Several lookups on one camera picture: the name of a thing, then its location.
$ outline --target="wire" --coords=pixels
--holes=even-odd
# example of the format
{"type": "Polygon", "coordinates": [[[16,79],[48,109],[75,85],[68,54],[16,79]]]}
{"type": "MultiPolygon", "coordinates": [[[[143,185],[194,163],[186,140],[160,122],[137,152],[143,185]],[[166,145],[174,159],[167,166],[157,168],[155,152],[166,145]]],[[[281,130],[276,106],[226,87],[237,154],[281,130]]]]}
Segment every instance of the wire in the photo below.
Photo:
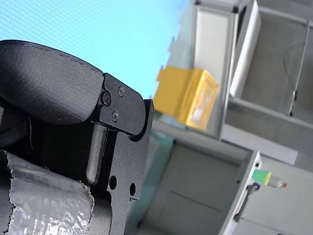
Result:
{"type": "Polygon", "coordinates": [[[292,81],[291,74],[290,74],[289,71],[288,71],[286,60],[287,60],[288,53],[289,53],[292,49],[294,49],[295,47],[298,47],[298,46],[303,46],[304,44],[305,44],[305,43],[297,43],[297,44],[295,44],[295,45],[290,46],[290,47],[285,51],[284,56],[283,56],[284,70],[285,70],[285,73],[287,74],[287,78],[288,78],[290,84],[292,85],[293,89],[295,89],[296,87],[295,87],[295,84],[294,84],[293,81],[292,81]]]}

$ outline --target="white panel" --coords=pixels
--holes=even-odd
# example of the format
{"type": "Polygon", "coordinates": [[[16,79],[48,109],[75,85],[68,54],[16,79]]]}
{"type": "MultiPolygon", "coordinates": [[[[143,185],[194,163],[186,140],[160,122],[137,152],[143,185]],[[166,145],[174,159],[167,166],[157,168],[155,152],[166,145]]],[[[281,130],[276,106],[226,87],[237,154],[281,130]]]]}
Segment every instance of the white panel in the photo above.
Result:
{"type": "Polygon", "coordinates": [[[170,193],[158,222],[174,235],[201,235],[206,234],[205,231],[211,234],[219,222],[219,213],[197,201],[170,193]]]}
{"type": "Polygon", "coordinates": [[[294,165],[298,152],[262,137],[224,124],[222,140],[250,150],[259,150],[261,154],[294,165]]]}
{"type": "Polygon", "coordinates": [[[257,159],[232,164],[175,145],[144,223],[171,235],[226,235],[257,159]]]}
{"type": "Polygon", "coordinates": [[[229,24],[227,14],[198,11],[194,65],[208,70],[219,84],[223,80],[229,24]]]}
{"type": "Polygon", "coordinates": [[[207,124],[207,132],[219,137],[228,97],[237,15],[198,7],[194,67],[207,70],[220,85],[207,124]]]}
{"type": "Polygon", "coordinates": [[[280,177],[288,186],[262,186],[250,198],[243,218],[283,231],[281,234],[312,234],[313,174],[269,158],[262,158],[262,164],[262,169],[280,177]]]}
{"type": "Polygon", "coordinates": [[[172,191],[221,211],[232,193],[239,167],[194,150],[176,147],[178,172],[172,191]]]}
{"type": "Polygon", "coordinates": [[[261,28],[261,17],[259,14],[258,3],[256,0],[254,0],[252,3],[253,5],[251,6],[251,12],[248,12],[248,10],[246,12],[246,14],[250,14],[247,15],[248,18],[245,19],[245,21],[247,20],[248,22],[246,23],[244,21],[243,28],[240,33],[239,40],[242,40],[241,37],[243,37],[243,44],[241,48],[238,48],[240,51],[236,51],[236,53],[239,53],[240,55],[229,90],[229,93],[237,98],[240,98],[243,93],[246,77],[249,72],[251,60],[261,28]]]}

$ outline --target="cabinet door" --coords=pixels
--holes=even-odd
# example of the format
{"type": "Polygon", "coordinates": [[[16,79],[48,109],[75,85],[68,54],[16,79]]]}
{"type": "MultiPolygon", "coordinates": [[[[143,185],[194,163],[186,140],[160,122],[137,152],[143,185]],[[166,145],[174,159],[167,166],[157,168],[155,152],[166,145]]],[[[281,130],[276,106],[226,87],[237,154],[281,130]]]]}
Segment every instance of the cabinet door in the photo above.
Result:
{"type": "Polygon", "coordinates": [[[232,162],[176,144],[144,224],[170,235],[228,234],[258,161],[257,153],[243,157],[232,162]]]}

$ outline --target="screw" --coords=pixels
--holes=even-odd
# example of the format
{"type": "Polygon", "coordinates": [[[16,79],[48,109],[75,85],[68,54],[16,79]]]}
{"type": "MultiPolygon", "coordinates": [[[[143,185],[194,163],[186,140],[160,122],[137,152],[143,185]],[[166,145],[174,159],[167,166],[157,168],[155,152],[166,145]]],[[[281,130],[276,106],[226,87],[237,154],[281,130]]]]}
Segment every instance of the screw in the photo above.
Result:
{"type": "Polygon", "coordinates": [[[118,118],[118,112],[117,111],[113,111],[113,113],[112,113],[112,120],[113,120],[113,122],[117,122],[117,118],[118,118]]]}
{"type": "Polygon", "coordinates": [[[110,94],[110,92],[103,92],[101,101],[105,105],[110,105],[111,104],[111,94],[110,94]]]}
{"type": "Polygon", "coordinates": [[[118,87],[118,95],[119,95],[120,97],[123,97],[124,94],[125,94],[125,89],[124,89],[124,87],[119,86],[119,87],[118,87]]]}

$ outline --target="white cabinet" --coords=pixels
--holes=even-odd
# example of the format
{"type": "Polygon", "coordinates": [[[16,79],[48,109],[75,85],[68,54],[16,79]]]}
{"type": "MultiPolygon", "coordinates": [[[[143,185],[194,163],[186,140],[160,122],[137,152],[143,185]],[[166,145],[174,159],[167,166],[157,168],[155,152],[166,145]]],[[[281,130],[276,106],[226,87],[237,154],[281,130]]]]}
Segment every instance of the white cabinet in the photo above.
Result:
{"type": "Polygon", "coordinates": [[[261,166],[259,153],[156,121],[158,128],[176,144],[143,226],[169,235],[231,234],[252,173],[261,166]]]}
{"type": "MultiPolygon", "coordinates": [[[[287,188],[261,187],[250,198],[243,218],[263,227],[281,231],[276,234],[312,234],[313,174],[263,157],[262,168],[279,176],[288,183],[288,186],[287,188]]],[[[244,227],[241,225],[243,221],[239,222],[235,235],[240,234],[237,229],[244,227]]]]}

